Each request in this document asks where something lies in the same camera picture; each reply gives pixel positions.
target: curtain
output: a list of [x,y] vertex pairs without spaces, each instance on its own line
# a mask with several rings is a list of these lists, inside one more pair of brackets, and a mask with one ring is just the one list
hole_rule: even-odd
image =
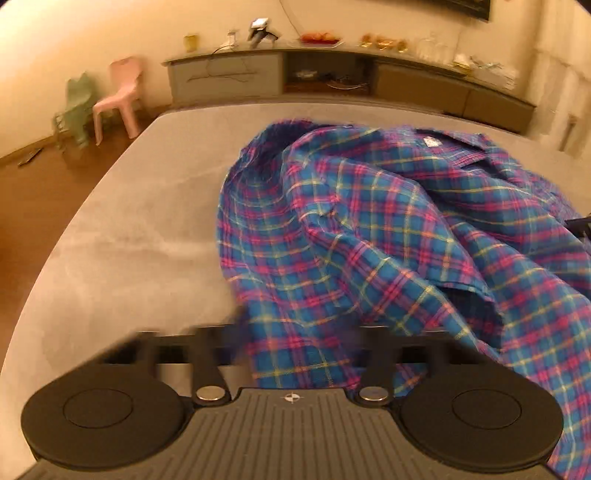
[[537,105],[530,136],[580,156],[591,134],[591,15],[576,0],[543,0],[541,15],[527,90]]

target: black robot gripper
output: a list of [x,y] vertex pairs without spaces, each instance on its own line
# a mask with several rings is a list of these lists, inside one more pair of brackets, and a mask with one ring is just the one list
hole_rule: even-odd
[[[372,469],[379,468],[376,475],[406,469],[406,462],[432,478],[509,472],[558,478],[545,463],[563,416],[548,392],[443,332],[402,337],[371,327],[360,333],[355,362],[364,370],[354,391],[244,388],[235,398],[218,366],[232,363],[236,327],[140,333],[29,399],[22,431],[39,462],[22,478],[51,470],[64,479],[82,472],[230,479],[249,469],[251,478],[295,478],[307,469],[306,478],[326,479],[335,475],[323,470],[334,458],[333,470],[351,462],[343,472],[352,479],[368,478]],[[170,363],[192,366],[190,398],[158,379],[158,365]],[[423,380],[402,398],[394,397],[396,364],[426,366]],[[208,454],[188,453],[205,449]],[[400,452],[407,453],[396,459]],[[242,466],[235,467],[238,460]],[[284,466],[271,475],[275,461]]]
[[566,229],[579,240],[591,239],[591,216],[566,220],[564,224]]

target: small figurine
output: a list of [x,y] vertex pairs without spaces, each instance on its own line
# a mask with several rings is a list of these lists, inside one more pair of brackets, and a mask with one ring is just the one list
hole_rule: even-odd
[[273,42],[273,46],[275,46],[275,41],[279,39],[279,35],[276,35],[272,32],[267,30],[267,26],[269,25],[268,18],[257,18],[251,24],[251,33],[248,35],[248,40],[251,41],[251,48],[257,48],[258,44],[261,42],[263,38],[269,37]]
[[398,43],[396,43],[396,50],[398,50],[398,53],[408,52],[408,40],[398,40]]
[[371,33],[366,33],[363,37],[361,37],[361,42],[359,43],[360,47],[368,48],[374,44],[374,36]]
[[392,50],[396,44],[396,41],[393,38],[384,37],[382,35],[377,35],[375,37],[375,47],[380,50]]

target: ribbed plastic surface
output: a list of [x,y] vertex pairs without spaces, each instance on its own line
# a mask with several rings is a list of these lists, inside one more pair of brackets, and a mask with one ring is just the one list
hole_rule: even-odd
[[342,390],[243,390],[203,408],[153,457],[108,472],[44,460],[22,480],[550,480],[545,467],[501,475],[462,472],[421,453],[388,412],[354,405]]

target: child chair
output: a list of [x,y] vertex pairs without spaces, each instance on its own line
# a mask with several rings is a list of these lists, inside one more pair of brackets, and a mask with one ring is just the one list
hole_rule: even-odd
[[53,133],[56,144],[62,150],[60,134],[66,130],[74,135],[79,147],[88,145],[84,125],[92,114],[98,99],[94,81],[84,72],[78,79],[68,80],[66,86],[66,109],[53,117]]
[[128,57],[111,63],[111,80],[117,93],[96,102],[92,108],[95,122],[96,144],[103,140],[103,128],[100,121],[100,113],[106,110],[118,108],[125,124],[125,129],[130,138],[139,135],[139,126],[135,117],[132,103],[139,100],[139,77],[142,73],[142,66],[139,58]]

